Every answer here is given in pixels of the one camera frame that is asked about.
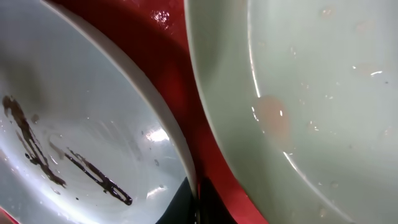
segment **ceramic dish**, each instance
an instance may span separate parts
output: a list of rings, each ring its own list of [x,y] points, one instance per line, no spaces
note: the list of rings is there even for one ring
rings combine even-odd
[[[271,223],[397,223],[396,1],[185,1],[195,78]]]
[[[0,205],[21,223],[155,223],[185,138],[145,74],[83,19],[0,2]]]

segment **brown food residue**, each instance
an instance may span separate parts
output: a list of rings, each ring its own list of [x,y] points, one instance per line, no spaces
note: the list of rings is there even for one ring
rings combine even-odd
[[[12,117],[14,117],[15,122],[17,123],[19,129],[21,129],[22,136],[25,139],[25,142],[29,146],[30,150],[24,144],[25,149],[30,155],[30,162],[39,165],[42,171],[49,177],[49,179],[62,187],[65,187],[66,183],[60,177],[55,175],[49,167],[49,162],[46,157],[44,157],[43,152],[40,150],[38,146],[39,142],[34,137],[32,129],[29,126],[29,123],[26,121],[25,114],[21,109],[19,103],[11,98],[10,96],[5,96],[2,99],[2,105],[4,107],[4,113],[8,117],[8,110],[11,110]]]
[[[11,110],[12,117],[15,119],[19,129],[21,130],[22,136],[16,131],[16,134],[18,136],[18,139],[24,146],[25,150],[27,153],[25,153],[25,156],[28,160],[30,160],[31,163],[35,165],[39,165],[42,171],[47,175],[47,177],[54,183],[61,185],[62,187],[65,188],[66,182],[61,179],[60,177],[56,176],[49,167],[49,162],[47,158],[43,155],[43,152],[40,150],[40,143],[36,139],[32,129],[29,126],[29,123],[26,121],[26,117],[24,112],[22,111],[21,106],[19,103],[13,99],[11,96],[5,96],[2,99],[2,105],[4,107],[4,113],[8,117],[8,111]],[[39,120],[39,116],[36,114],[33,115],[32,117],[32,122],[36,123]],[[77,158],[80,162],[78,162],[76,159],[72,158],[72,156],[69,156],[67,153],[63,153],[66,158],[68,158],[74,165],[76,165],[80,170],[82,170],[88,177],[93,179],[98,185],[102,186],[104,188],[104,193],[109,192],[113,197],[119,199],[120,201],[124,202],[126,205],[131,205],[132,204],[132,198],[128,196],[125,191],[123,191],[120,187],[118,187],[112,180],[107,178],[100,170],[98,170],[93,164],[88,162],[84,157],[79,155],[78,153],[73,152],[68,148],[69,152]],[[100,177],[100,180],[97,180],[93,175],[91,175],[85,167],[81,164],[83,163],[86,165],[89,170],[91,170],[93,173],[95,173],[98,177]]]

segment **orange stain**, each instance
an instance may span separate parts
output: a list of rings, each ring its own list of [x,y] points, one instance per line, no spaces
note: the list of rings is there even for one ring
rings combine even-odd
[[[275,141],[281,149],[290,148],[289,115],[282,102],[274,96],[262,96],[255,107],[255,115],[264,134]]]

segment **white plate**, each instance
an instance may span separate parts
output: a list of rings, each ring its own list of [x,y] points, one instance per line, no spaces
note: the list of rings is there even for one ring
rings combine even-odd
[[[397,7],[185,0],[206,116],[271,224],[398,222]]]
[[[196,195],[193,161],[176,120],[114,43],[40,1],[1,1],[0,30],[1,98],[12,95],[31,128],[24,135],[20,116],[0,113],[0,205],[16,220],[155,223],[185,177]],[[37,158],[26,133],[43,152],[34,149],[41,168],[30,162]],[[104,193],[109,188],[95,179],[107,179],[72,151],[112,180],[121,198]],[[66,184],[50,180],[44,158]]]

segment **white bowl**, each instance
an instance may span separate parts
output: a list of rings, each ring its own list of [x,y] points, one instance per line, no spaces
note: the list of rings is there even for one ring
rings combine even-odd
[[[155,223],[186,177],[196,195],[176,120],[114,43],[36,0],[1,1],[0,30],[0,206],[16,220]]]

